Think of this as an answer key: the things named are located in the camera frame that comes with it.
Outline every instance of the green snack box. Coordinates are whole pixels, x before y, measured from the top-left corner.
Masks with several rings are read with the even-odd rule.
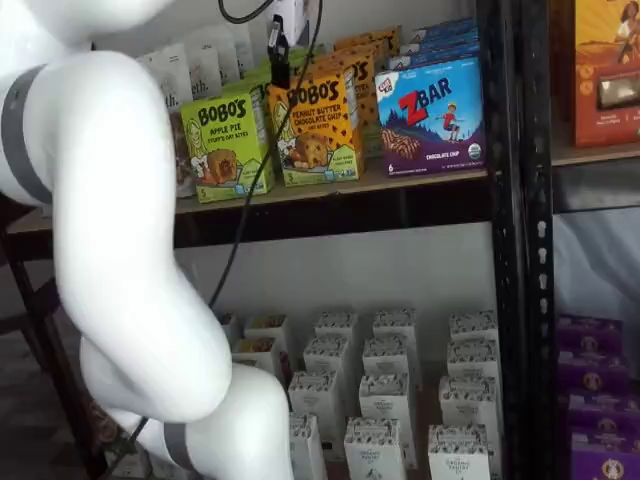
[[[180,110],[201,203],[244,197],[269,149],[259,88],[208,98]],[[275,184],[267,159],[254,195]]]

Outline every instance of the logo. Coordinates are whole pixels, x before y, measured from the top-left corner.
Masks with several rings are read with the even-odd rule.
[[[607,460],[602,465],[602,473],[609,480],[620,480],[624,476],[624,467],[618,460]]]

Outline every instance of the gray band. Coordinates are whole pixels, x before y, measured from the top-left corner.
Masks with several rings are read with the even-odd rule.
[[[165,423],[164,442],[171,459],[185,470],[195,472],[187,450],[187,426],[184,423]]]
[[[44,66],[27,70],[16,78],[7,92],[0,117],[0,139],[7,164],[18,183],[33,198],[44,204],[53,203],[53,196],[33,168],[24,140],[24,105],[33,80]]]

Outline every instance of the shelf board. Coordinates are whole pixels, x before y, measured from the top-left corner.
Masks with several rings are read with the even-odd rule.
[[[417,187],[462,180],[481,179],[485,177],[487,177],[486,170],[480,169],[434,175],[389,178],[383,171],[382,165],[378,163],[372,165],[359,181],[354,182],[287,188],[284,186],[283,180],[280,177],[271,192],[266,195],[253,197],[251,204],[269,205],[283,202],[296,202],[309,199],[321,199],[335,195],[367,193],[394,188]],[[242,198],[207,204],[199,203],[196,198],[178,199],[176,202],[176,215],[211,212],[215,210],[229,210],[240,208],[242,205],[244,205],[244,199]],[[23,233],[43,232],[51,229],[51,218],[43,217],[40,210],[36,209],[9,225],[7,233],[9,235],[17,235]]]

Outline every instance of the child illustration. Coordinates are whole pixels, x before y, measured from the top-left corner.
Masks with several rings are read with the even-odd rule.
[[[440,115],[437,119],[444,120],[442,124],[442,128],[444,128],[447,132],[451,132],[449,135],[450,142],[458,141],[458,134],[460,133],[460,125],[455,122],[464,122],[461,118],[456,118],[456,110],[457,106],[455,103],[450,102],[447,108],[447,113],[444,115]]]

